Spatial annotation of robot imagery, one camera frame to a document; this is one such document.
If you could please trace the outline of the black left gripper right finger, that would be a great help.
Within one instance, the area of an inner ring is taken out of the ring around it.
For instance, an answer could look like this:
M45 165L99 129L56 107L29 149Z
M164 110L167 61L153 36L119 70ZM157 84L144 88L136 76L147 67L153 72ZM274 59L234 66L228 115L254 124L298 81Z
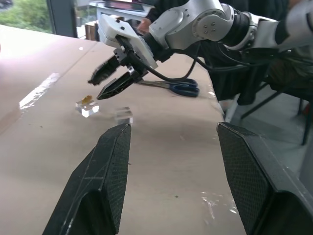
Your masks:
M217 125L225 173L248 235L311 235L313 197L264 140L227 122Z

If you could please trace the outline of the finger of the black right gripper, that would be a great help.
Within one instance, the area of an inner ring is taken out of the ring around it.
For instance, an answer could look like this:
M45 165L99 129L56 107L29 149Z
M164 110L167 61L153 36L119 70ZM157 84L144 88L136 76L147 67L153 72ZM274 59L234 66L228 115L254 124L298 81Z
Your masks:
M114 55L95 69L88 83L94 86L100 85L104 80L114 74L119 67L119 56Z
M97 100L109 99L123 92L137 80L137 72L126 72L119 78L115 78L105 85L97 96Z

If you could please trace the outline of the bystander bare hand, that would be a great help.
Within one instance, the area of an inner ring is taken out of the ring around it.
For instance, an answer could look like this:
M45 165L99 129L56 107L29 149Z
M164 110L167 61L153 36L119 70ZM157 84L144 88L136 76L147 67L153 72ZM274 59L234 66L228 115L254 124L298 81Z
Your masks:
M149 26L151 25L151 21L147 18L143 18L140 22L140 24L137 26L137 30L142 33L148 33L149 32Z

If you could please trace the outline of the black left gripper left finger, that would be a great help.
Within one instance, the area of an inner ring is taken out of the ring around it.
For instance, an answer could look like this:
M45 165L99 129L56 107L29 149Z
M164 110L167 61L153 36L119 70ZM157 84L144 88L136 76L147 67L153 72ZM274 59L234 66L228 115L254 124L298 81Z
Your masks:
M131 125L108 129L71 174L45 235L116 235L128 178Z

